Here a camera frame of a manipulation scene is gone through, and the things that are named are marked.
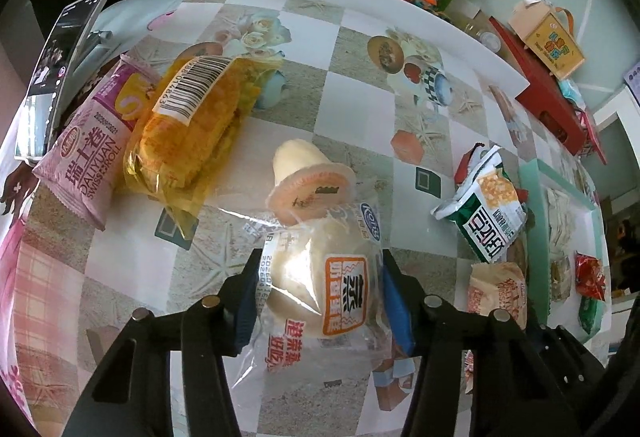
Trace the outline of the green snack packet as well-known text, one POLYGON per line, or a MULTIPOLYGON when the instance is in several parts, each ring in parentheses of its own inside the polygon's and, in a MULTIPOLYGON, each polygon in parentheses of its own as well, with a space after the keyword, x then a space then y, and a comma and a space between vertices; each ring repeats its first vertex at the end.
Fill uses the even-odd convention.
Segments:
POLYGON ((589 296, 583 296, 580 300, 578 311, 579 324, 589 336, 600 330, 602 318, 602 301, 589 296))

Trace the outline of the orange bread packet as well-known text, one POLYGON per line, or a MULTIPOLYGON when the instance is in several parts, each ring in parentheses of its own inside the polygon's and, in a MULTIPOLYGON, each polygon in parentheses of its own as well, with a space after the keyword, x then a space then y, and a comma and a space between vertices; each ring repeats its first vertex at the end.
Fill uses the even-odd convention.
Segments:
POLYGON ((487 317, 496 309, 507 311, 522 330, 526 329, 527 290, 521 268, 510 261, 473 264, 466 311, 487 317))

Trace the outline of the red snack packet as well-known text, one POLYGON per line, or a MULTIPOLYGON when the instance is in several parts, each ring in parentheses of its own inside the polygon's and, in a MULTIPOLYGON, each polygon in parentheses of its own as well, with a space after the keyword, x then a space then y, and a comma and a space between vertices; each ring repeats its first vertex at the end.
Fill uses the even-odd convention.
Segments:
POLYGON ((578 294, 605 301, 605 276, 599 258, 576 252, 575 275, 578 294))

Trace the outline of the white calligraphy snack packet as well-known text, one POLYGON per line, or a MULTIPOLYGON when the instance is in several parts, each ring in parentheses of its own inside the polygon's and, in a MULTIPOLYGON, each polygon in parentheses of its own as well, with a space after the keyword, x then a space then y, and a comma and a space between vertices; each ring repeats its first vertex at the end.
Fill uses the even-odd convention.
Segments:
POLYGON ((575 230, 572 201, 563 191, 547 189, 549 222, 549 256, 552 259, 568 255, 570 239, 575 230))

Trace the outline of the green white cracker packet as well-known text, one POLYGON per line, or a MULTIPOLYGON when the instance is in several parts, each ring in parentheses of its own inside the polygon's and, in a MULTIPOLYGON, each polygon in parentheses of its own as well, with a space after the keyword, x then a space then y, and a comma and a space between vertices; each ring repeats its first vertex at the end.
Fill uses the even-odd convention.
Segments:
POLYGON ((484 263, 504 260, 525 227, 527 214, 504 171, 499 146, 477 145, 471 151, 465 179, 449 200, 432 209, 432 215, 455 223, 484 263))

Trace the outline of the steamed bun clear packet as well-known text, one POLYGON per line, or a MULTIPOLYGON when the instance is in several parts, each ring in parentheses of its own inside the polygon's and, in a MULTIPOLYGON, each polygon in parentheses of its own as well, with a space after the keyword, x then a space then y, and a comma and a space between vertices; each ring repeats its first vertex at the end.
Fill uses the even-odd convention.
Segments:
POLYGON ((281 385, 351 379, 383 361, 392 335, 384 313, 382 242, 375 198, 267 231, 256 325, 233 387, 262 379, 281 385))

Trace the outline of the pink swiss roll packet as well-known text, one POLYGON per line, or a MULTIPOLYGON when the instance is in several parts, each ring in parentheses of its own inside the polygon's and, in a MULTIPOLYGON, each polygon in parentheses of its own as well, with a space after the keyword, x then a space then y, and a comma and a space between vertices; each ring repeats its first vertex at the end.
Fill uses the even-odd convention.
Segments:
POLYGON ((35 166, 58 201, 96 229, 105 229, 124 149, 159 82, 150 66, 122 55, 35 166))

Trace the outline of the yellow cake clear packet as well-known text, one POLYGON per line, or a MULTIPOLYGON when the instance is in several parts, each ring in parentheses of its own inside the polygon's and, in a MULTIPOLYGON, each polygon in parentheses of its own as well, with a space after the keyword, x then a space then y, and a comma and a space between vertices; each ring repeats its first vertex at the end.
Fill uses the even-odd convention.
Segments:
POLYGON ((134 127, 122 159, 130 191, 160 202, 191 239, 198 214, 280 58, 175 60, 134 127))

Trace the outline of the round cracker clear packet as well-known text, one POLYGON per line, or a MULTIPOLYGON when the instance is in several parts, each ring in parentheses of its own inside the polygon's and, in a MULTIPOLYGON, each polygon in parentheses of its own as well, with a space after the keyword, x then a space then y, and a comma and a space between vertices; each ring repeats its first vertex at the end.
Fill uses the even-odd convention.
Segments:
POLYGON ((550 297, 555 303, 562 303, 570 297, 573 274, 567 255, 556 257, 550 263, 550 297))

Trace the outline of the red milk biscuit packet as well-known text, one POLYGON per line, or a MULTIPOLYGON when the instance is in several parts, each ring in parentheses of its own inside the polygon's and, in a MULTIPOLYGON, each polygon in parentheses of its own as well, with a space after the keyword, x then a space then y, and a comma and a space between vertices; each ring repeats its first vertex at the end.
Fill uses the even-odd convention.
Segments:
POLYGON ((456 174, 454 174, 454 184, 456 187, 462 185, 469 172, 482 160, 482 157, 489 151, 489 147, 483 142, 477 142, 468 152, 465 152, 460 160, 456 174))

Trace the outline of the large red gift box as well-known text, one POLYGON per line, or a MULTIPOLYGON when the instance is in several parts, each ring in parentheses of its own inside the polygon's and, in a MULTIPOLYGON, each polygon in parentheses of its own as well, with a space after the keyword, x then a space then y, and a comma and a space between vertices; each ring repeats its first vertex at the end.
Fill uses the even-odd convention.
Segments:
POLYGON ((506 49, 506 60, 529 82, 516 100, 559 140, 572 155, 582 150, 586 134, 574 109, 562 96, 556 79, 546 66, 529 50, 507 26, 494 17, 489 23, 499 35, 506 49))

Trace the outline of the blue wipes packet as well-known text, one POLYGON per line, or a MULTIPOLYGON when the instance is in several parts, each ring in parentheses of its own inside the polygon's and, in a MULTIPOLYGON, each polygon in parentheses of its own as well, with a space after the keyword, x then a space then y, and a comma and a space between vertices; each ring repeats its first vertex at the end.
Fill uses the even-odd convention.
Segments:
POLYGON ((580 111, 586 110, 586 103, 584 98, 582 98, 582 93, 580 92, 578 85, 572 79, 559 80, 558 86, 562 96, 574 109, 580 111))

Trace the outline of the yellow wooden carry box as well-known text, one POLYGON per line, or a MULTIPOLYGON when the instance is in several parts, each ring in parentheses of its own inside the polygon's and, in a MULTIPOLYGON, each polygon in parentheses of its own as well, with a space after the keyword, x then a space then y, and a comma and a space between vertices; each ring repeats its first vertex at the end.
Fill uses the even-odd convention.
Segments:
POLYGON ((586 61, 574 35, 573 14, 564 7, 546 0, 520 1, 513 8, 509 26, 560 81, 586 61))

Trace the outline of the smartphone on stand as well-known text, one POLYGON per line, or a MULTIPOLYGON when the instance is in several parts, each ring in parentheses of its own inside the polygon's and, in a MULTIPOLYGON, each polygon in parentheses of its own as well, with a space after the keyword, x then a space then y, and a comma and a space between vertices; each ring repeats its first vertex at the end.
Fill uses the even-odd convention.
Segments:
POLYGON ((47 153, 72 99, 66 81, 77 64, 98 45, 91 28, 107 0, 78 0, 65 6, 44 43, 26 96, 17 110, 14 157, 36 164, 47 153))

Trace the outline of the white shelf frame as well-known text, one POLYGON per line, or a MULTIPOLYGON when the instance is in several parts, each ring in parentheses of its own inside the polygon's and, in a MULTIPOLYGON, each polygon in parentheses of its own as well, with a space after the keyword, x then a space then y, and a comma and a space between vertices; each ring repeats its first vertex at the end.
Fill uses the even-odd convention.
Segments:
POLYGON ((612 93, 596 111, 593 112, 597 129, 603 131, 613 122, 622 124, 636 159, 640 157, 640 107, 639 102, 624 84, 612 93))

